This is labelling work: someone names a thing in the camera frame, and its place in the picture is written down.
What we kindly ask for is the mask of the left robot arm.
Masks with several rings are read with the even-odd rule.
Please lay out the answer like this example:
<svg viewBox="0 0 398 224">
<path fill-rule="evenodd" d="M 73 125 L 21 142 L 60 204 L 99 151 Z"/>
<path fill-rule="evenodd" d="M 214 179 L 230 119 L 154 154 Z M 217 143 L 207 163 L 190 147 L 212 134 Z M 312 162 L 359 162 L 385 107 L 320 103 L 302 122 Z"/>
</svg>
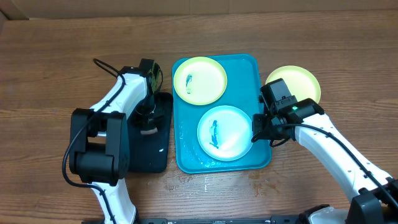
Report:
<svg viewBox="0 0 398 224">
<path fill-rule="evenodd" d="M 62 161 L 69 185 L 91 189 L 101 205 L 104 223 L 137 223 L 137 209 L 128 195 L 125 176 L 131 160 L 131 137 L 160 130 L 164 111 L 156 104 L 163 82 L 153 60 L 138 67 L 114 67 L 98 62 L 116 78 L 106 96 L 71 117 L 70 144 Z"/>
</svg>

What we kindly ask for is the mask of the light blue plate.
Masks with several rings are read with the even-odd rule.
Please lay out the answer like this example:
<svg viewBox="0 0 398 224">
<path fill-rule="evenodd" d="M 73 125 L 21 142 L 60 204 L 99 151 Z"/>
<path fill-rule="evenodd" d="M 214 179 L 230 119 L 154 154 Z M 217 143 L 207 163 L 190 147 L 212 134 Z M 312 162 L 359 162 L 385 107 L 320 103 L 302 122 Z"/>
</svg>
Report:
<svg viewBox="0 0 398 224">
<path fill-rule="evenodd" d="M 234 106 L 216 106 L 208 110 L 197 127 L 199 145 L 219 161 L 235 161 L 252 148 L 252 121 Z"/>
</svg>

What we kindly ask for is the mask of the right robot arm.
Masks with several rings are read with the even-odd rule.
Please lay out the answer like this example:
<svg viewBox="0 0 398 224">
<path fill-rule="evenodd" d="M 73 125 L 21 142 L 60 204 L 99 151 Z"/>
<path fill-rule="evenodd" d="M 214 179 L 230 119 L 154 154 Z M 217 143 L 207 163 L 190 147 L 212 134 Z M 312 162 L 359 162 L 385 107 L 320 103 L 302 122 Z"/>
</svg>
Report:
<svg viewBox="0 0 398 224">
<path fill-rule="evenodd" d="M 271 147 L 298 142 L 324 165 L 350 202 L 348 210 L 313 207 L 298 216 L 298 223 L 397 223 L 397 179 L 366 159 L 321 106 L 293 96 L 261 103 L 264 112 L 253 117 L 252 141 L 266 139 Z"/>
</svg>

